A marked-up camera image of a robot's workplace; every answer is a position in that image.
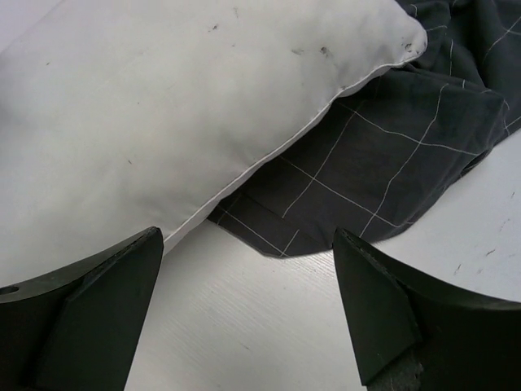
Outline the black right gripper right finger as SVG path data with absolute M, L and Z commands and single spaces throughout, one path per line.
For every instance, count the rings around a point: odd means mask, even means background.
M 466 290 L 335 232 L 336 276 L 368 390 L 517 390 L 520 304 Z

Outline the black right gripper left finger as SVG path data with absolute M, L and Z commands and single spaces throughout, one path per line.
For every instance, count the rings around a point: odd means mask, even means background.
M 149 227 L 93 256 L 1 289 L 3 390 L 122 390 L 160 271 Z

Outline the dark grey checked pillowcase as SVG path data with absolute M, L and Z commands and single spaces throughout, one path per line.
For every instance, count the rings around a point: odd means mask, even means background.
M 520 4 L 404 1 L 423 55 L 337 99 L 209 220 L 268 256 L 329 250 L 410 228 L 520 127 Z

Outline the white pillow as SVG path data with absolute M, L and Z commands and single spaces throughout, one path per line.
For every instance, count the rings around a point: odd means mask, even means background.
M 168 248 L 427 48 L 395 1 L 62 1 L 1 53 L 1 282 Z

